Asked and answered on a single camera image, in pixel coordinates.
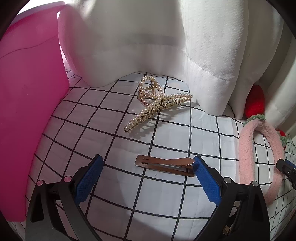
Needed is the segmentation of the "pink fuzzy strawberry headband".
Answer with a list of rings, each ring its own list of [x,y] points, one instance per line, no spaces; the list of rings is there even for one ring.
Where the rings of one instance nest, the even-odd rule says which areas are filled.
[[[239,181],[259,181],[266,204],[271,205],[282,184],[283,174],[276,163],[285,157],[287,137],[266,120],[265,97],[259,85],[252,86],[243,114],[246,122],[239,134]]]

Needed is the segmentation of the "brown snap hair clip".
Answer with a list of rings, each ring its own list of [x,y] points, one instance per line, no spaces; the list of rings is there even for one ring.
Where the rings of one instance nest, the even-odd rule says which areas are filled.
[[[174,175],[194,177],[194,160],[192,158],[162,159],[144,155],[138,155],[135,160],[137,167],[149,170],[170,173]]]

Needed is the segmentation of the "pearl gold hair claw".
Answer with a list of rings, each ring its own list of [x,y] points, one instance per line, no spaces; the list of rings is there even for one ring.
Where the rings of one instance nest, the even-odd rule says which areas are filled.
[[[156,78],[145,75],[138,83],[137,100],[144,106],[124,127],[126,133],[131,132],[135,127],[144,123],[153,115],[164,109],[191,101],[193,95],[190,93],[174,93],[165,95],[164,89]]]

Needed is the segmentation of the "pink storage box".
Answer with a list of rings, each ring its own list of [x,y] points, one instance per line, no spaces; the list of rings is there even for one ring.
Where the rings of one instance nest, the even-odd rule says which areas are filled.
[[[1,39],[1,213],[26,218],[25,195],[34,153],[69,89],[59,44],[62,1],[16,16]]]

